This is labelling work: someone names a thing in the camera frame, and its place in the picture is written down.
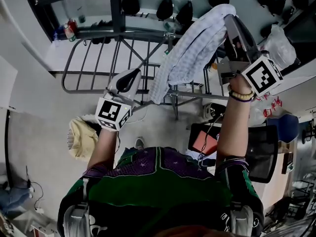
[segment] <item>wristband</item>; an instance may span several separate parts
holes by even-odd
[[[229,95],[237,101],[240,102],[251,102],[254,96],[254,92],[252,91],[250,94],[242,95],[232,90],[231,86],[228,85]]]

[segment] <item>white towel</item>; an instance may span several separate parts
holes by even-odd
[[[196,71],[210,61],[217,48],[224,42],[224,18],[236,15],[230,4],[220,4],[195,21],[166,56],[149,90],[149,99],[160,104],[170,85],[192,82]]]

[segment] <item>floor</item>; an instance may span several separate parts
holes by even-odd
[[[86,76],[80,85],[89,83]],[[67,86],[75,86],[77,76],[69,75]],[[96,79],[98,84],[104,79]],[[14,172],[26,178],[26,166],[31,181],[39,183],[44,192],[43,199],[37,205],[44,209],[44,214],[57,220],[61,199],[72,184],[85,171],[86,163],[76,160],[68,154],[67,133],[69,121],[76,116],[93,114],[99,95],[72,95],[71,98],[60,98],[54,117],[49,120],[29,114],[11,113],[9,123],[9,154]],[[179,107],[179,120],[175,120],[171,106],[151,105],[136,112],[129,120],[140,121],[126,124],[119,133],[121,144],[116,154],[116,162],[125,147],[134,146],[135,139],[143,136],[147,146],[169,146],[184,152],[190,131],[188,124],[198,119],[198,101]],[[32,208],[36,199],[41,196],[40,187],[35,188],[34,198],[27,202],[26,208]]]

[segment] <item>white wall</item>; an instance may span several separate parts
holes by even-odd
[[[5,156],[4,156],[5,120],[6,120],[6,109],[0,108],[0,163],[5,162]]]
[[[55,101],[67,95],[58,82],[22,45],[15,28],[0,15],[0,55],[18,73],[12,89],[10,106],[48,118],[54,112]]]
[[[0,55],[0,107],[9,108],[17,70]]]
[[[292,73],[284,77],[284,82],[273,89],[270,93],[277,95],[285,90],[295,87],[305,81],[308,81],[316,76],[316,59],[303,65]]]
[[[316,112],[316,77],[278,94],[282,107],[300,116],[303,120],[311,120],[311,112]]]
[[[2,16],[15,28],[20,42],[45,69],[51,70],[43,59],[51,42],[37,21],[28,1],[0,0],[0,3]]]

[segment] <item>black chair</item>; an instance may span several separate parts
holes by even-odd
[[[198,152],[193,148],[193,143],[200,131],[208,131],[209,125],[192,124],[188,149]],[[214,126],[209,135],[216,139],[221,128]],[[277,163],[278,137],[277,127],[274,125],[250,127],[248,129],[248,147],[246,160],[249,164],[249,178],[253,182],[269,183]]]

